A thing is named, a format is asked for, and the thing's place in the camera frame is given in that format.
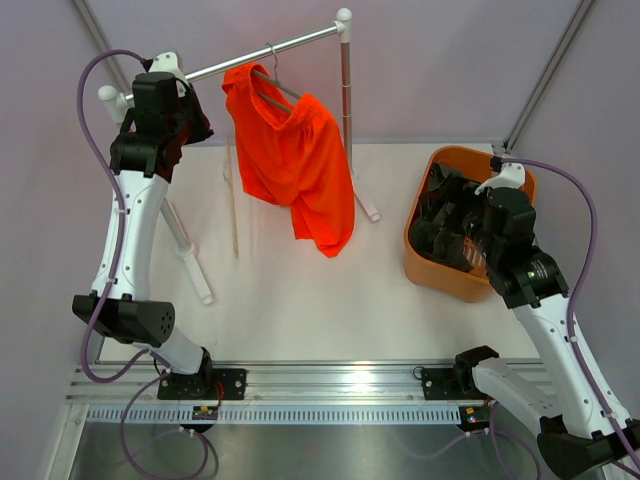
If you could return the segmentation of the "white plastic hanger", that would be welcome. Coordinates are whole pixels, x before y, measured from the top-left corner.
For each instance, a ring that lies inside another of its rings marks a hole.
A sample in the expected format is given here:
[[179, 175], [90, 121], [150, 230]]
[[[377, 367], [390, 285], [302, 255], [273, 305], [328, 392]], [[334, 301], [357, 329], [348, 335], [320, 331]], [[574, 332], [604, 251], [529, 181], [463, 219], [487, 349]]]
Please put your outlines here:
[[234, 257], [236, 259], [239, 259], [239, 239], [238, 239], [237, 213], [236, 213], [234, 178], [233, 178], [233, 153], [232, 153], [231, 145], [228, 139], [225, 140], [225, 160], [224, 160], [224, 166], [223, 166], [223, 179], [227, 185], [228, 195], [229, 195], [232, 250], [233, 250]]

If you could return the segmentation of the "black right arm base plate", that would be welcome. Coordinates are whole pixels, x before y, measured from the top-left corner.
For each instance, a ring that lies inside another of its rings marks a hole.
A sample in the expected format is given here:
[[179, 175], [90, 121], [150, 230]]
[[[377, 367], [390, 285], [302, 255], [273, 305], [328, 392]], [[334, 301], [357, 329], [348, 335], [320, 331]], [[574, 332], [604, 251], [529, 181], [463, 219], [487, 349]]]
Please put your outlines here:
[[468, 373], [458, 367], [422, 367], [420, 378], [426, 400], [472, 399], [476, 396]]

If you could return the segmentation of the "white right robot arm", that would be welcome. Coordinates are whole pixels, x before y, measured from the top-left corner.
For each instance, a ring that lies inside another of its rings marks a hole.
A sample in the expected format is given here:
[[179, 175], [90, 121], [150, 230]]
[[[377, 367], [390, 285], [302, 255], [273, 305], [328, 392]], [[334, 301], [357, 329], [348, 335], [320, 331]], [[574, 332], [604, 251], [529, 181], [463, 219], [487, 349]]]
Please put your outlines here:
[[536, 211], [518, 188], [489, 188], [456, 179], [429, 193], [437, 225], [470, 240], [485, 260], [491, 287], [524, 327], [556, 397], [515, 373], [487, 346], [456, 356], [453, 385], [466, 397], [490, 397], [535, 436], [539, 452], [560, 479], [631, 456], [639, 422], [617, 401], [587, 348], [569, 287], [555, 260], [535, 245]]

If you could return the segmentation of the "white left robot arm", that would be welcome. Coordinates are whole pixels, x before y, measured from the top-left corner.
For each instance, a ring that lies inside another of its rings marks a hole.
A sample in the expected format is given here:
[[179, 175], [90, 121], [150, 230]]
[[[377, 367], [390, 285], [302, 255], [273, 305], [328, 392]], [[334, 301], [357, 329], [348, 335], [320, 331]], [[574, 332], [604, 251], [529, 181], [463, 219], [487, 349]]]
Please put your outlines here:
[[73, 313], [90, 331], [149, 353], [169, 369], [163, 398], [204, 398], [215, 391], [209, 352], [175, 325], [175, 308], [150, 297], [155, 229], [174, 167], [185, 145], [212, 131], [194, 90], [169, 72], [142, 73], [132, 85], [133, 107], [110, 147], [114, 195], [102, 266]]

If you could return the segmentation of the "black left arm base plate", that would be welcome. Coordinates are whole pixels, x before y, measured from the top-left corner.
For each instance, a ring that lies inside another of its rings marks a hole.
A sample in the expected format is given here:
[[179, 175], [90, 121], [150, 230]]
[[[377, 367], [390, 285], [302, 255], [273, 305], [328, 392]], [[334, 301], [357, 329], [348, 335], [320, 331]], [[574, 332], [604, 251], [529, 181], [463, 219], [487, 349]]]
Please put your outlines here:
[[211, 368], [191, 375], [171, 373], [161, 381], [159, 400], [243, 400], [247, 370], [241, 368]]

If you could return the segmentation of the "dark green shorts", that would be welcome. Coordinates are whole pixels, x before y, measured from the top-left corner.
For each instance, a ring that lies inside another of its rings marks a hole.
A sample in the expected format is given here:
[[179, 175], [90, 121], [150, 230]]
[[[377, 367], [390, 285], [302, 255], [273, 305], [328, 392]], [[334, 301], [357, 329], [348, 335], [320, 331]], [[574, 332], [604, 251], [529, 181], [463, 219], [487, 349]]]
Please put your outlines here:
[[465, 242], [482, 223], [485, 196], [479, 184], [441, 162], [431, 165], [418, 197], [408, 240], [422, 258], [463, 273], [473, 270]]

